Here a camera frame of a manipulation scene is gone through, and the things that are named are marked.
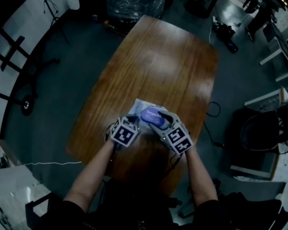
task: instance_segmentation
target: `hand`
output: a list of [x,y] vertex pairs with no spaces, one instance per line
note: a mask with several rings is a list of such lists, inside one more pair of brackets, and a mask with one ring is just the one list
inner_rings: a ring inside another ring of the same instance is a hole
[[160,110],[159,114],[169,122],[169,126],[165,129],[154,124],[149,124],[149,126],[160,136],[161,141],[167,147],[173,149],[180,156],[193,146],[189,132],[175,113]]
[[135,115],[120,116],[108,129],[108,135],[116,143],[129,147],[141,133],[139,117]]

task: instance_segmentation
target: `shoe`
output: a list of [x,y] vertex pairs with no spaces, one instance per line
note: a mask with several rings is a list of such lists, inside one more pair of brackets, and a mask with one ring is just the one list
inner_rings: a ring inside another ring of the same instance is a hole
[[251,40],[252,42],[255,42],[255,36],[254,36],[254,34],[248,32],[248,35],[249,35],[249,37],[250,37],[250,40]]

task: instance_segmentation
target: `plastic wrap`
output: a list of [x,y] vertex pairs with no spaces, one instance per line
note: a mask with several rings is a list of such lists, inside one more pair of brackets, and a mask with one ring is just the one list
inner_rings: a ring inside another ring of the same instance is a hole
[[121,23],[136,23],[142,15],[160,17],[165,0],[107,0],[111,19]]

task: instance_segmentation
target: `forearm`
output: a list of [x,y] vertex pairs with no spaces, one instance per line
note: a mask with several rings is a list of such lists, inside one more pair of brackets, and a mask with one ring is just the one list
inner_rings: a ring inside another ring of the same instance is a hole
[[208,200],[217,200],[216,188],[195,147],[186,151],[186,158],[195,206]]
[[106,172],[113,147],[111,140],[104,144],[77,177],[64,200],[76,203],[85,212],[88,210]]

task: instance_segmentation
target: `white wall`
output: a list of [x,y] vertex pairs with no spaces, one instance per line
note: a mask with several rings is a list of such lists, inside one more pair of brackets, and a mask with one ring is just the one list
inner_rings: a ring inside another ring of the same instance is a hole
[[[44,14],[43,1],[44,0],[27,0],[10,17],[3,27],[5,32],[7,32],[14,40],[17,40],[20,35],[25,37],[21,47],[29,54],[32,52],[43,35],[48,31],[52,22],[52,16],[46,6],[46,13]],[[62,16],[68,9],[67,1],[52,1],[60,10],[59,16]],[[9,44],[0,35],[0,53],[2,55],[6,55],[9,49]],[[22,68],[26,62],[26,58],[17,51],[11,58],[11,61],[15,65]],[[9,96],[17,77],[18,73],[10,67],[6,67],[4,72],[2,72],[0,69],[0,93]],[[6,104],[7,101],[0,98],[0,129]]]

